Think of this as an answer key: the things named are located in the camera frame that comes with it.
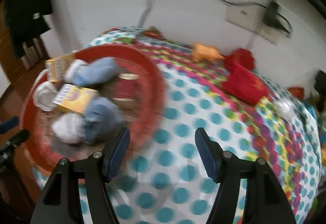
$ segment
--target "wall socket plate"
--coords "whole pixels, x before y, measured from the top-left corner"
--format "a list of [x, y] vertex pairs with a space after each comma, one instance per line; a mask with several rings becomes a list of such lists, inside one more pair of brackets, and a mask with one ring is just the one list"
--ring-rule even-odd
[[[257, 5], [229, 5], [226, 10], [225, 20], [254, 32], [257, 29], [258, 23], [261, 23], [264, 11], [263, 7]], [[277, 45], [282, 33], [274, 28], [262, 25], [261, 30], [257, 34]]]

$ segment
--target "yellow box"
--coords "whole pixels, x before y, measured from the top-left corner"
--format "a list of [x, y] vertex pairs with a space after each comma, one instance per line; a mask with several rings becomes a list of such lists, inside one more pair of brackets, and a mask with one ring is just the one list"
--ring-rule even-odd
[[59, 82], [63, 80], [66, 70], [75, 59], [75, 54], [65, 54], [45, 61], [45, 67], [48, 69], [48, 81]]
[[62, 112], [74, 112], [82, 115], [89, 101], [98, 95], [98, 91], [93, 89], [64, 84], [53, 103]]

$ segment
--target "polka dot tablecloth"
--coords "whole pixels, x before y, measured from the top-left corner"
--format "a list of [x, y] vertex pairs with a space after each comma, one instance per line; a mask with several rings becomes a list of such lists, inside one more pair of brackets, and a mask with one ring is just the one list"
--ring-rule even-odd
[[[219, 185], [207, 177], [195, 146], [198, 127], [203, 127], [223, 150], [239, 158], [265, 158], [283, 187], [297, 223], [303, 223], [316, 195], [321, 167], [317, 124], [311, 114], [285, 89], [262, 76], [270, 88], [269, 97], [255, 108], [245, 106], [217, 88], [227, 78], [224, 69], [191, 65], [186, 45], [139, 37], [140, 31], [124, 27], [100, 35], [89, 45], [137, 38], [147, 46], [142, 50], [157, 62], [167, 86], [164, 117], [152, 143], [135, 154], [118, 177], [106, 185], [120, 223], [206, 222]], [[273, 113], [271, 102], [277, 98], [288, 98], [296, 104], [293, 122]], [[47, 179], [36, 171], [35, 177], [43, 187]], [[241, 223], [246, 185], [246, 180], [241, 180], [234, 223]], [[79, 191], [85, 224], [92, 223], [85, 186], [81, 185]]]

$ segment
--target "black plug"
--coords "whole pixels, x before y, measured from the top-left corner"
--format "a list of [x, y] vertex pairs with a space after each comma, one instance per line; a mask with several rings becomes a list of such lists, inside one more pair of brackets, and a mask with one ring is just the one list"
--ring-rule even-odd
[[278, 9], [280, 5], [275, 0], [270, 0], [267, 6], [267, 10], [263, 16], [262, 22], [270, 28], [282, 30], [286, 33], [286, 36], [290, 36], [290, 32], [282, 25], [278, 20], [279, 14]]

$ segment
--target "orange toy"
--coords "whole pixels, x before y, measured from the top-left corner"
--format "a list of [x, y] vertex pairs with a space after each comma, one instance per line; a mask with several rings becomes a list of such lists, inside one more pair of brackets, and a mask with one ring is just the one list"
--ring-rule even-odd
[[204, 46], [196, 43], [194, 51], [192, 52], [192, 59], [195, 62], [206, 59], [207, 61], [214, 63], [218, 59], [224, 59], [224, 56], [220, 54], [215, 46]]

